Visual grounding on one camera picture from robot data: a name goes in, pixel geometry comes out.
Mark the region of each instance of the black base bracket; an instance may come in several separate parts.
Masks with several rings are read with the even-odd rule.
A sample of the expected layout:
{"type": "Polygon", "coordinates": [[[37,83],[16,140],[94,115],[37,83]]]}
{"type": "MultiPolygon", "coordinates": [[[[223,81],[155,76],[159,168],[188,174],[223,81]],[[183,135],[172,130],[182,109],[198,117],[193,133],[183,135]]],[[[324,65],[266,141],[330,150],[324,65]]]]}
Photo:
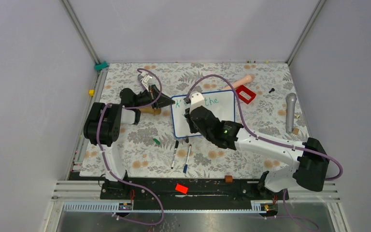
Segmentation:
{"type": "MultiPolygon", "coordinates": [[[[258,183],[252,179],[234,179],[226,183],[224,179],[186,179],[186,178],[134,178],[132,183],[151,189],[163,203],[166,210],[230,210],[252,209],[251,200],[270,200],[274,195],[264,195],[258,190],[258,183]],[[187,195],[175,190],[177,184],[188,188],[187,195]]],[[[142,188],[126,186],[122,183],[105,181],[100,199],[130,199],[134,190],[135,210],[159,209],[157,200],[142,188]]],[[[282,199],[283,192],[276,193],[282,199]]]]}

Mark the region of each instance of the white wall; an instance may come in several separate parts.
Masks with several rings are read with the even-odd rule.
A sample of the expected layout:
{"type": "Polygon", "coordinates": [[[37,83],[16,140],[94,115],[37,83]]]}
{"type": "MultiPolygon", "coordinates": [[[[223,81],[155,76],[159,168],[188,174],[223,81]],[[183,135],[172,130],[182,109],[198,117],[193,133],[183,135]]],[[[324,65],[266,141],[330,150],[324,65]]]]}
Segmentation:
{"type": "Polygon", "coordinates": [[[352,231],[371,231],[371,1],[327,1],[291,71],[312,135],[343,165],[352,231]]]}
{"type": "Polygon", "coordinates": [[[318,0],[70,0],[108,62],[285,62],[318,0]]]}
{"type": "Polygon", "coordinates": [[[36,232],[78,135],[93,61],[58,0],[0,0],[0,232],[36,232]]]}

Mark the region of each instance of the cable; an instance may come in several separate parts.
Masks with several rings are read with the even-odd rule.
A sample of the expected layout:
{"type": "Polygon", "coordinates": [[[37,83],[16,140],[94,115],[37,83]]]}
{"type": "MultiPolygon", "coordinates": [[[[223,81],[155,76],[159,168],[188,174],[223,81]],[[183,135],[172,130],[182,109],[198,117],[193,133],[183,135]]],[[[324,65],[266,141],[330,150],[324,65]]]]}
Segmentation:
{"type": "Polygon", "coordinates": [[[104,175],[106,175],[106,174],[101,174],[101,175],[99,176],[99,179],[97,180],[97,184],[99,185],[100,188],[101,188],[100,180],[101,180],[101,177],[104,176],[104,175]]]}
{"type": "Polygon", "coordinates": [[[131,190],[130,192],[130,204],[133,206],[133,199],[134,199],[134,196],[135,195],[135,192],[134,192],[134,189],[131,190]]]}
{"type": "MultiPolygon", "coordinates": [[[[222,77],[222,76],[220,76],[220,75],[217,75],[217,74],[210,74],[210,75],[207,75],[207,76],[203,76],[200,80],[196,81],[196,82],[193,84],[193,86],[190,88],[190,90],[189,90],[188,93],[187,93],[186,99],[189,99],[189,98],[190,98],[190,94],[191,94],[191,92],[193,91],[193,89],[195,88],[195,86],[197,86],[198,83],[200,83],[202,80],[204,80],[204,79],[206,79],[206,78],[208,78],[208,77],[218,77],[218,78],[222,79],[223,81],[225,81],[225,82],[229,85],[229,87],[231,88],[231,90],[232,90],[232,92],[234,93],[234,95],[237,96],[237,92],[235,92],[234,87],[232,86],[232,84],[231,84],[227,79],[225,79],[224,77],[222,77]]],[[[258,136],[257,136],[254,132],[252,132],[252,131],[248,128],[247,124],[245,123],[245,120],[244,120],[244,117],[243,117],[243,111],[242,111],[242,109],[241,109],[240,99],[239,99],[238,97],[237,97],[237,105],[238,105],[238,111],[240,112],[241,122],[242,122],[242,124],[244,125],[245,130],[246,130],[250,135],[254,136],[255,138],[258,138],[258,136]]],[[[267,143],[270,143],[270,144],[274,144],[274,145],[278,145],[278,146],[282,146],[282,147],[286,147],[286,148],[290,148],[290,149],[293,149],[293,148],[294,148],[293,145],[283,144],[283,143],[276,142],[276,141],[273,141],[273,140],[270,140],[270,139],[267,139],[267,138],[259,137],[258,139],[260,139],[260,140],[262,140],[262,141],[265,141],[265,142],[267,142],[267,143]]],[[[314,150],[311,150],[311,149],[302,148],[302,147],[295,147],[295,148],[296,148],[297,150],[300,150],[300,151],[305,151],[305,152],[313,153],[313,154],[315,154],[315,155],[319,155],[319,156],[321,156],[321,157],[324,157],[324,158],[326,158],[326,159],[328,159],[328,160],[331,160],[332,162],[334,162],[334,163],[338,166],[338,168],[339,168],[339,173],[338,173],[336,176],[334,176],[334,177],[325,178],[325,180],[328,180],[328,181],[330,181],[330,180],[335,180],[335,179],[338,179],[339,177],[342,176],[342,174],[343,174],[343,167],[342,167],[342,165],[341,165],[341,164],[340,164],[336,159],[334,159],[334,158],[332,158],[332,157],[330,157],[330,156],[328,156],[328,155],[326,155],[326,154],[323,154],[323,153],[321,153],[321,152],[314,151],[314,150]]],[[[294,222],[295,222],[297,225],[301,226],[301,227],[304,228],[304,229],[311,230],[311,231],[319,231],[319,226],[318,226],[315,222],[313,222],[312,220],[310,220],[310,219],[308,219],[308,218],[306,218],[306,217],[294,216],[294,215],[292,215],[292,214],[288,211],[288,208],[286,207],[286,202],[285,202],[285,195],[286,195],[286,189],[284,189],[283,203],[284,203],[284,207],[285,207],[285,210],[287,211],[288,215],[285,215],[285,216],[279,216],[279,218],[285,218],[285,217],[287,218],[287,217],[290,217],[290,218],[292,218],[292,220],[294,220],[294,222]],[[306,220],[306,221],[312,223],[313,225],[315,225],[317,229],[315,230],[315,229],[311,229],[311,228],[305,227],[305,226],[303,226],[302,224],[300,224],[299,222],[297,222],[297,221],[295,220],[295,218],[302,219],[302,220],[306,220]]]]}
{"type": "Polygon", "coordinates": [[[101,114],[100,114],[99,124],[98,124],[98,126],[97,126],[97,131],[96,131],[96,142],[97,142],[97,144],[99,145],[99,148],[100,148],[100,150],[101,150],[101,154],[102,154],[102,156],[103,156],[103,161],[104,161],[104,165],[106,166],[106,170],[110,173],[110,175],[112,175],[116,180],[120,181],[121,183],[126,184],[126,185],[131,185],[131,186],[139,187],[139,188],[142,188],[142,189],[144,189],[144,190],[150,192],[151,195],[153,195],[153,196],[156,198],[156,200],[157,200],[157,202],[158,202],[158,204],[160,205],[160,208],[161,208],[161,218],[160,218],[160,220],[159,220],[158,222],[148,223],[148,222],[142,222],[142,221],[136,221],[136,220],[128,219],[128,218],[125,218],[125,217],[119,217],[119,216],[117,216],[117,219],[122,219],[122,220],[125,220],[125,221],[130,221],[130,222],[134,222],[134,223],[138,223],[138,224],[142,224],[142,225],[146,225],[146,226],[155,226],[155,225],[158,225],[158,224],[160,224],[160,223],[163,221],[163,219],[164,219],[164,209],[163,209],[163,204],[161,203],[161,201],[160,201],[160,199],[158,198],[158,196],[157,196],[155,193],[153,193],[152,190],[150,190],[149,188],[147,188],[147,187],[145,187],[145,186],[138,185],[138,184],[133,184],[133,183],[130,183],[130,182],[127,182],[127,181],[124,181],[124,180],[120,179],[119,177],[117,177],[117,176],[112,172],[112,170],[110,170],[110,168],[109,168],[109,164],[107,163],[106,153],[105,153],[105,151],[104,151],[104,149],[103,149],[103,146],[102,146],[101,143],[100,143],[99,135],[100,135],[100,126],[101,126],[101,122],[103,121],[103,118],[104,118],[104,113],[106,112],[107,107],[109,107],[111,104],[112,104],[112,103],[107,103],[107,104],[105,105],[105,107],[103,108],[103,110],[102,110],[102,112],[101,112],[101,114]]]}
{"type": "Polygon", "coordinates": [[[160,98],[161,93],[162,93],[162,91],[163,91],[163,85],[161,84],[160,79],[159,79],[159,78],[157,77],[157,75],[155,75],[152,71],[147,70],[147,69],[142,69],[142,68],[137,69],[137,71],[138,71],[139,73],[141,73],[141,71],[146,71],[146,72],[148,72],[149,74],[151,74],[151,75],[152,75],[152,76],[153,76],[153,77],[158,81],[158,84],[160,85],[160,92],[158,93],[156,99],[154,99],[154,101],[152,101],[151,103],[149,103],[149,104],[147,104],[147,105],[141,105],[141,106],[135,106],[135,107],[127,107],[127,108],[125,108],[126,110],[141,109],[141,108],[145,108],[145,107],[147,107],[147,106],[150,106],[150,105],[156,103],[157,100],[160,98]]]}
{"type": "Polygon", "coordinates": [[[275,203],[278,201],[278,195],[274,195],[274,200],[272,201],[272,205],[275,205],[275,203]]]}
{"type": "Polygon", "coordinates": [[[288,213],[288,215],[285,215],[285,216],[287,216],[287,217],[291,217],[292,220],[294,220],[294,222],[295,222],[297,225],[299,225],[300,227],[302,227],[302,228],[304,228],[304,229],[307,229],[307,230],[310,230],[310,231],[319,231],[319,226],[318,226],[318,224],[316,224],[314,221],[312,221],[312,220],[310,220],[310,219],[308,219],[308,218],[306,218],[306,217],[294,216],[294,215],[292,215],[292,214],[290,213],[290,211],[288,210],[288,207],[286,206],[286,201],[285,201],[286,192],[287,192],[287,190],[284,189],[284,194],[283,194],[283,196],[282,196],[282,202],[284,203],[285,211],[286,211],[286,213],[288,213]],[[295,220],[295,218],[303,219],[303,220],[306,220],[306,221],[308,221],[308,222],[314,224],[314,225],[316,226],[316,229],[312,229],[312,228],[309,228],[309,227],[306,227],[306,226],[300,224],[299,222],[297,222],[297,221],[295,220]]]}
{"type": "MultiPolygon", "coordinates": [[[[191,89],[188,91],[186,98],[189,99],[189,98],[190,98],[191,91],[193,91],[193,89],[195,88],[195,86],[197,86],[198,83],[200,83],[202,80],[204,80],[204,79],[206,79],[206,78],[208,78],[208,77],[218,77],[218,78],[222,79],[223,81],[225,81],[225,82],[229,85],[229,87],[231,88],[231,90],[232,90],[232,92],[234,93],[234,95],[235,95],[235,96],[238,95],[237,92],[235,92],[234,87],[231,85],[231,83],[230,83],[227,79],[225,79],[224,77],[222,77],[222,76],[220,76],[220,75],[217,75],[217,74],[210,74],[210,75],[207,75],[207,76],[203,76],[200,80],[196,81],[196,82],[193,84],[193,86],[191,87],[191,89]]],[[[246,130],[250,135],[254,136],[254,138],[257,138],[258,136],[257,136],[254,132],[252,132],[252,131],[248,128],[247,124],[245,123],[245,120],[244,120],[244,117],[243,117],[243,111],[242,111],[242,109],[241,109],[240,99],[239,99],[238,97],[237,97],[237,104],[238,104],[238,110],[239,110],[239,112],[240,112],[241,122],[242,122],[242,124],[244,125],[245,130],[246,130]]],[[[259,137],[259,139],[262,140],[262,141],[265,141],[265,142],[267,142],[267,143],[270,143],[270,144],[274,144],[274,145],[278,145],[278,146],[282,146],[282,147],[286,147],[286,148],[290,148],[290,149],[293,149],[293,148],[294,148],[293,145],[283,144],[283,143],[276,142],[276,141],[273,141],[273,140],[270,140],[270,139],[267,139],[267,138],[259,137]]],[[[334,162],[334,163],[338,166],[338,168],[339,168],[339,173],[338,173],[336,176],[326,178],[325,180],[335,180],[335,179],[338,179],[339,177],[341,177],[341,175],[343,174],[343,167],[342,167],[342,165],[341,165],[341,164],[340,164],[336,159],[334,159],[334,158],[332,158],[332,157],[330,157],[330,156],[328,156],[328,155],[326,155],[326,154],[323,154],[323,153],[321,153],[321,152],[314,151],[314,150],[311,150],[311,149],[302,148],[302,147],[295,147],[295,148],[296,148],[297,150],[306,151],[306,152],[309,152],[309,153],[313,153],[313,154],[315,154],[315,155],[322,156],[322,157],[324,157],[324,158],[326,158],[326,159],[328,159],[328,160],[331,160],[332,162],[334,162]]]]}
{"type": "Polygon", "coordinates": [[[314,221],[310,220],[309,218],[306,218],[306,217],[301,217],[301,216],[296,216],[296,215],[292,215],[292,216],[289,216],[289,215],[280,215],[280,216],[274,216],[274,217],[252,217],[254,219],[265,219],[265,220],[269,220],[269,219],[280,219],[280,218],[296,218],[296,219],[300,219],[300,220],[304,220],[304,221],[307,221],[313,225],[316,226],[316,229],[311,229],[311,228],[307,228],[307,227],[303,227],[301,226],[302,228],[305,228],[305,229],[308,229],[310,231],[320,231],[320,228],[318,226],[318,224],[316,224],[314,221]]]}

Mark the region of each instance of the small wooden block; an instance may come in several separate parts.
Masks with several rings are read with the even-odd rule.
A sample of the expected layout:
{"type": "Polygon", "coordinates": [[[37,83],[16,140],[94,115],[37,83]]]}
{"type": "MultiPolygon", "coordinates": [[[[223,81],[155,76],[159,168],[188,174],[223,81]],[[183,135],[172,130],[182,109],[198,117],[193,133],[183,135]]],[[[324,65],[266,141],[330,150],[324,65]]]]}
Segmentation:
{"type": "Polygon", "coordinates": [[[292,133],[293,133],[294,135],[298,135],[299,132],[300,132],[300,130],[299,130],[298,128],[294,128],[294,129],[292,130],[292,133]]]}
{"type": "Polygon", "coordinates": [[[145,114],[159,115],[161,114],[161,109],[153,109],[151,106],[140,108],[140,111],[145,114]]]}
{"type": "Polygon", "coordinates": [[[226,175],[225,176],[225,183],[232,183],[232,176],[231,175],[226,175]]]}

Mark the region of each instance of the black marker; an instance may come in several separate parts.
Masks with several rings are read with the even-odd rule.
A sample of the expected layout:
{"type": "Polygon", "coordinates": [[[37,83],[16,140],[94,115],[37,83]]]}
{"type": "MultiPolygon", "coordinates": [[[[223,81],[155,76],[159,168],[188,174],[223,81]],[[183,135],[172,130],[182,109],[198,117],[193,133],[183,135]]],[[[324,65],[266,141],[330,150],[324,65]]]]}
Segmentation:
{"type": "Polygon", "coordinates": [[[172,163],[171,163],[171,169],[174,168],[174,159],[175,159],[175,153],[177,152],[177,148],[178,148],[178,140],[175,141],[173,159],[172,159],[172,163]]]}

